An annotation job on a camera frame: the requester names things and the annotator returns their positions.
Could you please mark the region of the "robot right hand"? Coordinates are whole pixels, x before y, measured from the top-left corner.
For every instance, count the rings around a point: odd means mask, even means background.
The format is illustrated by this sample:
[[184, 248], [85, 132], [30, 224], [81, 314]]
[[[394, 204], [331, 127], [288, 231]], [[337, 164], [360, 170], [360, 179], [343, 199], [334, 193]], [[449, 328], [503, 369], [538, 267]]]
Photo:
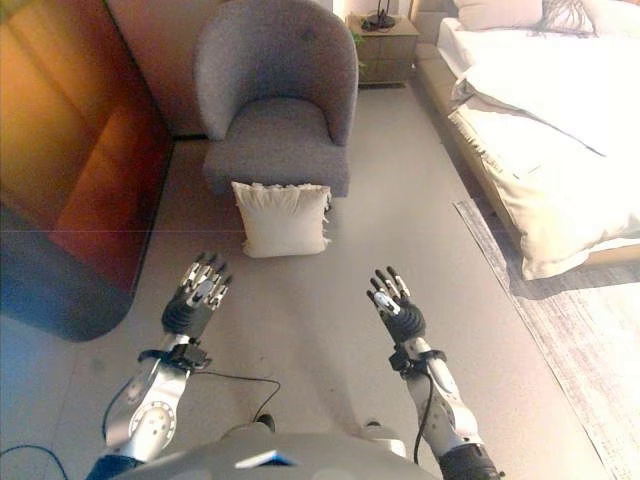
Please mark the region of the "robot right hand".
[[395, 344], [401, 344], [426, 333], [422, 311], [412, 302], [410, 290], [391, 266], [374, 271], [372, 290], [366, 292]]

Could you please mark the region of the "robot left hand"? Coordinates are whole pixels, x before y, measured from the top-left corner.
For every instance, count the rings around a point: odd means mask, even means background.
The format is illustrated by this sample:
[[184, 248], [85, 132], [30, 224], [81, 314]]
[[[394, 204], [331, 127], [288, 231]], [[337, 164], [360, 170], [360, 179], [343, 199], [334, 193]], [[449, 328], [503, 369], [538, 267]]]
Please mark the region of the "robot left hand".
[[232, 276], [217, 253], [203, 252], [188, 267], [166, 305], [161, 323], [167, 334], [197, 340], [230, 290]]

